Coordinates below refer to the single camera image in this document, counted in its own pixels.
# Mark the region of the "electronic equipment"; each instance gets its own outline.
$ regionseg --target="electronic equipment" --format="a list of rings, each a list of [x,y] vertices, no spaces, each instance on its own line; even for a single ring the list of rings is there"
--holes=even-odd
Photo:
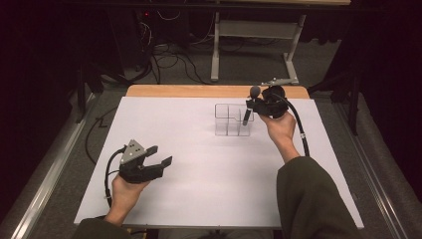
[[[108,205],[111,206],[111,194],[108,188],[109,168],[112,160],[119,154],[123,153],[120,160],[118,174],[129,183],[141,183],[162,177],[164,168],[171,164],[172,156],[162,160],[160,164],[144,166],[145,159],[158,152],[158,146],[152,146],[144,149],[137,141],[132,139],[128,145],[116,151],[108,161],[105,169],[105,198]]]
[[[288,109],[291,109],[298,123],[302,142],[304,144],[305,155],[310,156],[307,137],[299,114],[295,107],[286,98],[285,90],[282,88],[282,85],[289,84],[290,82],[291,79],[273,79],[272,81],[261,83],[261,86],[268,86],[262,91],[262,93],[259,87],[252,87],[248,100],[246,100],[247,111],[243,119],[243,125],[248,124],[251,112],[277,119],[282,117]]]

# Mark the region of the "jacket sleeve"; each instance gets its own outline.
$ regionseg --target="jacket sleeve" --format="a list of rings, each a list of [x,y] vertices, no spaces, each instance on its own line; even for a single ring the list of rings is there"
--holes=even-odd
[[[280,168],[277,199],[284,238],[361,238],[329,174],[310,157]]]
[[[130,239],[130,235],[121,227],[117,227],[101,219],[84,219],[78,226],[72,239]]]

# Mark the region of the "person's left hand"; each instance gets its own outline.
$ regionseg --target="person's left hand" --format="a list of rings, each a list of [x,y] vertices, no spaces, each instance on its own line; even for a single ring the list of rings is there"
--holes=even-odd
[[[149,184],[149,181],[142,183],[128,183],[117,175],[112,181],[112,203],[105,221],[121,226],[124,218],[136,204],[140,192]]]

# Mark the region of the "white tabletop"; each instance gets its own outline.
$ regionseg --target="white tabletop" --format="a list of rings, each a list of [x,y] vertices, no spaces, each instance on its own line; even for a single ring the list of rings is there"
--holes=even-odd
[[[315,102],[290,101],[300,114],[311,156],[331,175],[356,226],[362,228]],[[215,135],[214,106],[244,103],[237,98],[122,98],[75,223],[107,213],[106,164],[135,139],[144,147],[158,145],[158,153],[145,165],[170,155],[173,162],[162,178],[144,189],[125,225],[280,228],[276,177],[283,161],[264,123],[256,117],[250,136]],[[294,141],[303,152],[298,132]],[[120,158],[110,171],[118,169]]]

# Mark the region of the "hand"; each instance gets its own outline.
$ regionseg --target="hand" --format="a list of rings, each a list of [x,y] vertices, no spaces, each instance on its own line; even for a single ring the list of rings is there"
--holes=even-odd
[[[121,226],[124,218],[136,204],[140,192],[149,184],[149,181],[142,183],[128,183],[117,175],[112,181],[112,203],[105,221],[116,226]]]
[[[268,135],[282,155],[284,162],[300,156],[293,144],[296,120],[290,113],[285,112],[277,119],[261,115],[260,118],[267,125]]]

